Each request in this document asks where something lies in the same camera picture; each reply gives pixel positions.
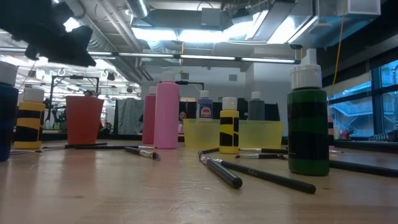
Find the bottle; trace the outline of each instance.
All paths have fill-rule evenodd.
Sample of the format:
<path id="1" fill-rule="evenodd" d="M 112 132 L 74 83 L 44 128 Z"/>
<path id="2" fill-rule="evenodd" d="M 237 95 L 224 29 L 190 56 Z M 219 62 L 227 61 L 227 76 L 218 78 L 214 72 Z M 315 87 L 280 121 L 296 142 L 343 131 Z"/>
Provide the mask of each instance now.
<path id="1" fill-rule="evenodd" d="M 239 112 L 237 108 L 237 98 L 223 98 L 223 110 L 220 111 L 220 153 L 239 153 Z"/>
<path id="2" fill-rule="evenodd" d="M 163 72 L 163 82 L 156 86 L 154 146 L 175 149 L 178 143 L 178 109 L 180 87 L 173 72 Z"/>
<path id="3" fill-rule="evenodd" d="M 153 144 L 155 134 L 156 86 L 149 87 L 149 95 L 144 102 L 144 124 L 142 125 L 142 143 Z"/>
<path id="4" fill-rule="evenodd" d="M 17 118 L 18 90 L 14 88 L 18 67 L 0 61 L 0 162 L 7 161 Z"/>
<path id="5" fill-rule="evenodd" d="M 19 104 L 14 148 L 38 149 L 42 146 L 45 105 L 44 90 L 25 89 L 23 102 Z"/>
<path id="6" fill-rule="evenodd" d="M 328 106 L 328 145 L 329 150 L 335 150 L 335 130 L 333 129 L 333 118 L 331 108 Z"/>
<path id="7" fill-rule="evenodd" d="M 209 91 L 200 91 L 200 99 L 197 104 L 197 118 L 213 119 L 213 100 L 209 99 Z"/>
<path id="8" fill-rule="evenodd" d="M 266 112 L 264 101 L 261 100 L 261 93 L 259 91 L 252 92 L 249 102 L 249 120 L 264 121 L 265 119 Z"/>
<path id="9" fill-rule="evenodd" d="M 289 169 L 303 175 L 329 173 L 326 92 L 319 65 L 291 70 L 292 92 L 287 96 Z"/>

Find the yellow paint bottle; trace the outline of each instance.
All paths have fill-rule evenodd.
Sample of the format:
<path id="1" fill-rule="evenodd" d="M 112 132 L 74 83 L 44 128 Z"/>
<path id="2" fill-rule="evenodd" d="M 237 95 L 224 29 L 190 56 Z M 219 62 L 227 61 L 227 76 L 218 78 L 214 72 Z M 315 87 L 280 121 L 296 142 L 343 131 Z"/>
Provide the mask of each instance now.
<path id="1" fill-rule="evenodd" d="M 239 112 L 238 99 L 223 98 L 223 110 L 220 112 L 220 153 L 239 153 Z"/>
<path id="2" fill-rule="evenodd" d="M 45 105 L 44 90 L 28 88 L 19 104 L 15 149 L 38 149 L 42 145 Z"/>

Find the white bottle cap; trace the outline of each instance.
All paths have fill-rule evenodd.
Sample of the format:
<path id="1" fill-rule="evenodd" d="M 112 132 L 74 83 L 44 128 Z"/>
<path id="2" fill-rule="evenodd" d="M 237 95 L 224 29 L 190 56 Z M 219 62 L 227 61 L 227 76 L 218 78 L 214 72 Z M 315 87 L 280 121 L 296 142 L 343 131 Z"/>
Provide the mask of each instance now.
<path id="1" fill-rule="evenodd" d="M 209 91 L 208 90 L 201 90 L 200 91 L 200 98 L 209 98 Z"/>
<path id="2" fill-rule="evenodd" d="M 255 91 L 251 93 L 252 100 L 260 100 L 261 99 L 261 92 Z"/>
<path id="3" fill-rule="evenodd" d="M 322 71 L 319 65 L 301 65 L 290 70 L 292 90 L 304 87 L 322 88 Z"/>
<path id="4" fill-rule="evenodd" d="M 17 66 L 7 62 L 0 62 L 0 83 L 15 86 L 15 81 L 17 80 L 17 72 Z"/>
<path id="5" fill-rule="evenodd" d="M 150 86 L 149 87 L 149 94 L 150 95 L 156 95 L 156 86 Z"/>
<path id="6" fill-rule="evenodd" d="M 174 82 L 175 81 L 175 74 L 174 72 L 163 72 L 163 82 L 169 81 L 169 82 Z"/>
<path id="7" fill-rule="evenodd" d="M 24 92 L 24 101 L 43 103 L 44 90 L 37 88 L 27 88 Z"/>
<path id="8" fill-rule="evenodd" d="M 236 97 L 223 98 L 223 110 L 237 110 L 238 99 Z"/>

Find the red cup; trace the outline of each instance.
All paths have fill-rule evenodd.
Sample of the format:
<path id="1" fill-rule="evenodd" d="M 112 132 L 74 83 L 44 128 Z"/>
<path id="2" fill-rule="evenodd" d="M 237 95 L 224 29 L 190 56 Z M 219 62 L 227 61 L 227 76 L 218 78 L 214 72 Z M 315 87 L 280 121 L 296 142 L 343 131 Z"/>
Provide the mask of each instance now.
<path id="1" fill-rule="evenodd" d="M 67 96 L 68 144 L 94 144 L 97 140 L 104 100 Z"/>

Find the green paint bottle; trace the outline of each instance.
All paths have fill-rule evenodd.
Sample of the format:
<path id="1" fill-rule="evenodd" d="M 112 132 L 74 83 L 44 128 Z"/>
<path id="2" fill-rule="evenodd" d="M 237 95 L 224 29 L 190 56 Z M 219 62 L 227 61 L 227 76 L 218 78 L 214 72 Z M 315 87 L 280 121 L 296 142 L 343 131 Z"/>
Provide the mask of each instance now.
<path id="1" fill-rule="evenodd" d="M 289 169 L 303 175 L 329 174 L 328 113 L 319 65 L 291 70 L 292 92 L 287 95 Z"/>

